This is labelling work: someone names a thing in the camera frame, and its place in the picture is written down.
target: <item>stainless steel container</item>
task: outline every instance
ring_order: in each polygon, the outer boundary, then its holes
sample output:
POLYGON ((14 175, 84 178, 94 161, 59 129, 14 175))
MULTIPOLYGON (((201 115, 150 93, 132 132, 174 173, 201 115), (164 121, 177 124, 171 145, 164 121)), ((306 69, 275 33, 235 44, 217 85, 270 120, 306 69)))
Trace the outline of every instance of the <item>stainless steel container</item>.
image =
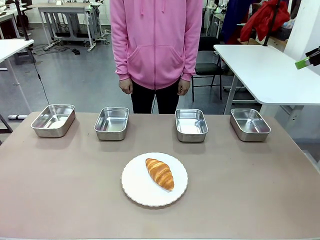
POLYGON ((232 109, 230 123, 239 139, 244 142, 262 142, 271 132, 266 121, 254 109, 232 109))
POLYGON ((181 142, 203 142, 208 132, 205 116, 199 109, 175 111, 177 136, 181 142))
POLYGON ((75 106, 52 104, 33 121, 31 128, 39 137, 61 138, 67 133, 75 118, 75 106))
POLYGON ((105 107, 100 112, 94 130, 100 140, 123 140, 127 132, 129 109, 125 107, 105 107))

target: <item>white plate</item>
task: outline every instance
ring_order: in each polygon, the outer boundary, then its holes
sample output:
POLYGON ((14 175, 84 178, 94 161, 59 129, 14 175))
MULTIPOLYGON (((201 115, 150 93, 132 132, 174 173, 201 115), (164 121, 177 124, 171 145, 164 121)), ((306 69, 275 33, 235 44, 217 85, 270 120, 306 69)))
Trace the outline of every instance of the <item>white plate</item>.
POLYGON ((184 194, 188 185, 188 174, 184 165, 175 157, 160 152, 149 152, 136 156, 123 169, 121 183, 124 192, 133 201, 159 207, 173 203, 184 194), (149 175, 146 159, 157 159, 170 167, 174 188, 167 191, 156 184, 149 175))

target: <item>person's left hand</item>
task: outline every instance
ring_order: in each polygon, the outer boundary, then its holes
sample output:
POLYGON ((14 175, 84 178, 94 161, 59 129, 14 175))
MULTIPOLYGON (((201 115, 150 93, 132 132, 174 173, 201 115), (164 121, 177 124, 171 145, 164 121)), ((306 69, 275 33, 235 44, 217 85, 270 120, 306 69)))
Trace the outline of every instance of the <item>person's left hand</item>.
POLYGON ((179 86, 178 86, 178 95, 184 96, 187 94, 190 88, 190 81, 186 81, 180 78, 179 86))

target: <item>hoodie pocket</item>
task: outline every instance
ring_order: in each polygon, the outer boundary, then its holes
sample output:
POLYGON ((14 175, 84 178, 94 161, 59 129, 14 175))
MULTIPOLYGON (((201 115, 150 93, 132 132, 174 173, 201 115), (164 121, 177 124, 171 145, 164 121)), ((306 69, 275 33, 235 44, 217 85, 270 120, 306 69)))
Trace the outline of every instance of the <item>hoodie pocket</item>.
POLYGON ((185 65, 185 57, 180 56, 171 45, 157 46, 155 65, 156 79, 159 81, 157 85, 166 87, 181 76, 185 65))
POLYGON ((127 55, 127 69, 131 77, 143 86, 153 86, 154 80, 153 46, 138 46, 133 53, 127 55))

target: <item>bread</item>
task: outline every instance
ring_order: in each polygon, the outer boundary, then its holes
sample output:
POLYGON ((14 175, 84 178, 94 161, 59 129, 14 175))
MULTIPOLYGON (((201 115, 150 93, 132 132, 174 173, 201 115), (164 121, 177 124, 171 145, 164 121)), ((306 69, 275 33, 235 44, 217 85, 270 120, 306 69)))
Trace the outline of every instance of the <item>bread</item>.
POLYGON ((172 176, 172 172, 167 164, 156 159, 148 158, 145 160, 145 165, 151 178, 159 186, 169 191, 174 189, 174 177, 172 176))

